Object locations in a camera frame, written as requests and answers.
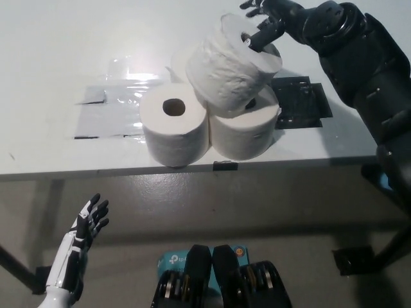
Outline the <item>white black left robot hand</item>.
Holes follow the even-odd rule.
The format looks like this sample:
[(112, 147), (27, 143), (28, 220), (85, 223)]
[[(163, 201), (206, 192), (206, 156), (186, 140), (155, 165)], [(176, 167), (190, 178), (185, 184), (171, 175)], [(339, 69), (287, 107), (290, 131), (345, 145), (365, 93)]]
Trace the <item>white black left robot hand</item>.
[(47, 287), (58, 287), (74, 293), (83, 279), (86, 255), (100, 230), (107, 226), (109, 201), (99, 202), (101, 195), (94, 195), (81, 209), (62, 242), (51, 266)]

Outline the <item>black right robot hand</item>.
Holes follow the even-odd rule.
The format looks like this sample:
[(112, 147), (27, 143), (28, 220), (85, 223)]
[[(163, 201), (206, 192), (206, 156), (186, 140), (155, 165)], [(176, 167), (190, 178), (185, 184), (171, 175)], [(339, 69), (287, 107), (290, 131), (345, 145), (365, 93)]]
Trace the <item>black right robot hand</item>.
[(261, 52), (265, 46), (280, 38), (284, 33), (294, 40), (301, 41), (302, 13), (304, 7), (294, 1), (245, 1), (240, 4), (248, 10), (246, 17), (267, 15), (268, 18), (258, 25), (259, 31), (245, 40), (253, 51)]

